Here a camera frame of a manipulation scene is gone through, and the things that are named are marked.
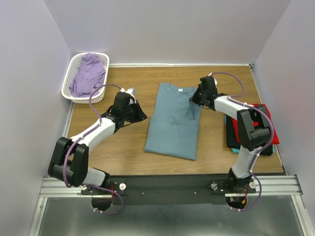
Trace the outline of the blue-grey t shirt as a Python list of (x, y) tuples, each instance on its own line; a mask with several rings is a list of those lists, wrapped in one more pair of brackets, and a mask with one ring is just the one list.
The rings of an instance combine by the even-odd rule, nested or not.
[(196, 159), (201, 108), (190, 101), (195, 92), (195, 87), (159, 85), (145, 152)]

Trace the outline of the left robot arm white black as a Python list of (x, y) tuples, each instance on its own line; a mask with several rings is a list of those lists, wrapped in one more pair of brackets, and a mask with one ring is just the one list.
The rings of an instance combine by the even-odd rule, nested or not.
[(98, 194), (110, 188), (110, 175), (88, 167), (89, 154), (101, 141), (128, 124), (144, 121), (147, 116), (135, 98), (135, 89), (121, 89), (114, 104), (85, 131), (69, 138), (57, 140), (48, 167), (48, 175), (63, 181), (66, 187), (92, 185)]

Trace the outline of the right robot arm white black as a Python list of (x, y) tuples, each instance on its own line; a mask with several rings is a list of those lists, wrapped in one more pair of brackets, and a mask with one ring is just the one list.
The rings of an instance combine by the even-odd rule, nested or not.
[(224, 93), (218, 93), (212, 74), (200, 78), (200, 84), (190, 101), (237, 120), (241, 146), (225, 184), (233, 193), (243, 190), (251, 182), (252, 169), (257, 158), (272, 144), (274, 138), (274, 126), (266, 107), (248, 105)]

